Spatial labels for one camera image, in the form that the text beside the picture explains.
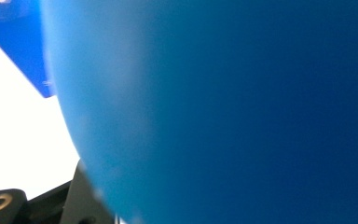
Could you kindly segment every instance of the blue balloon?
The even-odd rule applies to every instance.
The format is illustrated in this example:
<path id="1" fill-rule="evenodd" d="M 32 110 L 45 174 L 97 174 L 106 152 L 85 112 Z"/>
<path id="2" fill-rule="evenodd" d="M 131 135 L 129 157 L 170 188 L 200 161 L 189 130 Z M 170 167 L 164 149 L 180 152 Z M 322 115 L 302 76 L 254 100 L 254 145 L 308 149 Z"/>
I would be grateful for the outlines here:
<path id="1" fill-rule="evenodd" d="M 42 2 L 67 126 L 128 223 L 358 223 L 358 1 Z"/>

